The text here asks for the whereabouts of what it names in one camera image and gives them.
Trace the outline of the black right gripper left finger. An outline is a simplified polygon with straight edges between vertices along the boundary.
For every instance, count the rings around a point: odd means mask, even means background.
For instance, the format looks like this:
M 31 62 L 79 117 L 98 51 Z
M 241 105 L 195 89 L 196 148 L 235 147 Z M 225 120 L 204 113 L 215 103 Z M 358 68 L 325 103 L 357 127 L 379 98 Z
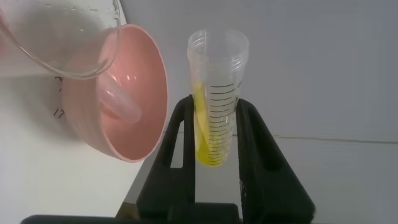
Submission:
M 155 161 L 137 199 L 141 218 L 167 218 L 172 210 L 195 202 L 193 97 L 180 100 L 171 115 Z M 184 123 L 183 166 L 172 168 L 180 123 Z

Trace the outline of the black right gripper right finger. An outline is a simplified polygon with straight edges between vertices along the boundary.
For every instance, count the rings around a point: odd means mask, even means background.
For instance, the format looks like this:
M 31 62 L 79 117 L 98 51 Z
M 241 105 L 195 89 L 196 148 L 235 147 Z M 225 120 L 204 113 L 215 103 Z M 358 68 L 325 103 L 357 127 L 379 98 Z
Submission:
M 244 223 L 311 223 L 315 205 L 256 107 L 236 107 L 241 208 Z

